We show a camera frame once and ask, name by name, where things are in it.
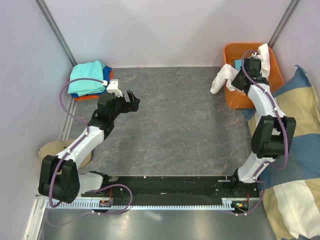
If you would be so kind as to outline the white printed t shirt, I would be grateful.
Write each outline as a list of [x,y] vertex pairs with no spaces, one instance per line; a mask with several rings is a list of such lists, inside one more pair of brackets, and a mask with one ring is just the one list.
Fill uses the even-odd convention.
[[210,92],[215,95],[223,86],[231,91],[247,93],[254,84],[268,84],[271,71],[268,44],[259,44],[256,49],[244,44],[232,44],[234,49],[226,50],[231,54],[231,63],[224,63],[212,81]]

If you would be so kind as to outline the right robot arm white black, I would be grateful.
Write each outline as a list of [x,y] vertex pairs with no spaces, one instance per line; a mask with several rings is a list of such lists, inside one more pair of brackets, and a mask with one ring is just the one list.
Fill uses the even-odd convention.
[[259,175],[275,160],[284,157],[283,165],[274,165],[282,170],[286,167],[293,141],[296,120],[288,117],[272,96],[269,82],[261,75],[260,59],[249,57],[241,60],[241,68],[231,85],[244,91],[253,102],[259,120],[251,137],[251,154],[237,170],[237,179],[229,184],[235,197],[247,191],[247,185],[258,180]]

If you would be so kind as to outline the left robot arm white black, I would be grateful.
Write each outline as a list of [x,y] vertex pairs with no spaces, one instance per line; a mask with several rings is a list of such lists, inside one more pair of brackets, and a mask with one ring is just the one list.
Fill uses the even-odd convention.
[[110,185],[101,174],[90,172],[79,175],[78,169],[92,150],[110,135],[120,114],[139,109],[140,100],[131,90],[127,91],[127,95],[129,101],[115,93],[103,93],[83,133],[63,151],[44,157],[38,185],[41,195],[72,203],[78,195],[89,191],[99,197],[109,193]]

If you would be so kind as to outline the crumpled teal t shirt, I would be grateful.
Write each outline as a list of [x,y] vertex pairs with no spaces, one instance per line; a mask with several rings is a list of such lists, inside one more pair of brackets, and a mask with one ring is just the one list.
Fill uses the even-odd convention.
[[233,67],[237,70],[240,71],[242,67],[242,60],[241,59],[235,59],[233,61]]

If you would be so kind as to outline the folded orange t shirt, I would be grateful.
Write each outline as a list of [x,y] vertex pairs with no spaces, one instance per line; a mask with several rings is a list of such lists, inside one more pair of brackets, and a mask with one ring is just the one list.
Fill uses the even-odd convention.
[[105,93],[106,87],[102,83],[93,80],[80,80],[73,83],[79,90],[74,89],[70,94],[77,101],[95,99]]

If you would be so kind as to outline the folded blue t shirt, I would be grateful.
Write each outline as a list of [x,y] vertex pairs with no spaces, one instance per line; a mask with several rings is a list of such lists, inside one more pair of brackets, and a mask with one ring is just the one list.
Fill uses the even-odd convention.
[[112,68],[109,66],[106,66],[103,68],[103,81],[107,81],[108,83],[110,82],[110,78],[113,76],[113,71]]

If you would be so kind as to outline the orange plastic basket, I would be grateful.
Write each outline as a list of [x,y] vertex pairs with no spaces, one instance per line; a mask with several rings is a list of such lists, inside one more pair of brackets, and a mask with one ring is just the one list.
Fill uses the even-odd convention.
[[[233,65],[234,60],[241,59],[243,53],[248,50],[257,50],[261,46],[261,42],[232,42],[224,46],[223,49],[223,65]],[[268,78],[270,90],[274,93],[281,86],[284,85],[284,81],[279,70],[275,55],[272,49],[269,47],[269,62],[270,62],[270,74]],[[253,102],[244,94],[238,91],[230,91],[224,84],[223,92],[225,102],[231,109],[254,109]]]

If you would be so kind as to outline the folded mint green t shirt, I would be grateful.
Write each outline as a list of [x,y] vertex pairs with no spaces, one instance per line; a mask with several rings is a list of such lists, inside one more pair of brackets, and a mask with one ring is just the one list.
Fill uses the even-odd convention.
[[[94,62],[87,62],[78,64],[73,67],[69,80],[73,81],[76,79],[96,79],[103,81],[104,74],[103,69],[105,67],[104,63],[96,60]],[[102,93],[105,87],[101,82],[94,80],[78,80],[69,84],[68,94],[77,94],[79,97],[84,95],[91,95]]]

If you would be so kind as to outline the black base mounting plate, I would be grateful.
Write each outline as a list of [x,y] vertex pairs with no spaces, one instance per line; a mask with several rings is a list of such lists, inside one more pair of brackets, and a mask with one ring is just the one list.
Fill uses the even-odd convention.
[[100,192],[84,197],[111,197],[116,206],[208,206],[222,199],[258,198],[256,183],[241,183],[234,176],[108,176]]

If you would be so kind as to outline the blue beige checked pillow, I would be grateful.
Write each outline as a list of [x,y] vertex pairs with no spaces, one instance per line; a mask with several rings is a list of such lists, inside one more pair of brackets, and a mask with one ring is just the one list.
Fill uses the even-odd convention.
[[273,93],[281,110],[296,120],[283,170],[268,166],[263,206],[278,240],[320,238],[320,113],[317,94],[306,71],[297,66],[294,76]]

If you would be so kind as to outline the right aluminium corner post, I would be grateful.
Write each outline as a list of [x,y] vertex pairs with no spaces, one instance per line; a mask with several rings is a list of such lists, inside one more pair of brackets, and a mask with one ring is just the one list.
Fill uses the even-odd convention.
[[301,2],[300,0],[290,0],[289,1],[288,6],[286,7],[281,19],[279,20],[275,30],[273,31],[273,33],[267,43],[270,48],[273,48],[276,45],[283,30],[285,29],[286,25],[290,21],[290,18],[292,17],[293,13],[297,9],[300,2]]

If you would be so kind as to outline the aluminium corner post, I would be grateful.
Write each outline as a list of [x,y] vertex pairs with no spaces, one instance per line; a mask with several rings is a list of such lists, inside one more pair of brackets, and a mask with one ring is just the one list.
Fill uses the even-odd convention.
[[47,22],[50,30],[52,31],[54,37],[56,38],[63,53],[67,57],[70,64],[74,67],[75,65],[77,65],[77,61],[76,61],[70,47],[68,46],[67,41],[65,40],[65,38],[64,38],[58,24],[56,23],[49,7],[47,6],[46,2],[44,0],[35,0],[34,2],[36,3],[42,16],[44,17],[45,21]]
[[273,48],[276,45],[283,30],[285,29],[286,25],[290,21],[290,18],[292,17],[293,13],[297,9],[300,2],[301,2],[300,0],[290,0],[289,1],[288,6],[286,7],[281,19],[279,20],[275,30],[273,31],[273,33],[267,43],[270,48]]

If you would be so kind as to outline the left aluminium corner post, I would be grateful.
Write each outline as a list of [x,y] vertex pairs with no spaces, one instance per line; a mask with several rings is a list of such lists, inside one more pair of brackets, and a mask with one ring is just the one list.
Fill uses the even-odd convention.
[[74,67],[75,65],[77,65],[77,61],[76,61],[70,47],[68,46],[67,41],[65,40],[65,38],[64,38],[58,24],[56,23],[49,7],[47,6],[46,2],[44,0],[35,0],[34,2],[36,3],[42,16],[44,17],[45,21],[47,22],[50,30],[52,31],[54,37],[56,38],[63,53],[67,57],[70,64]]

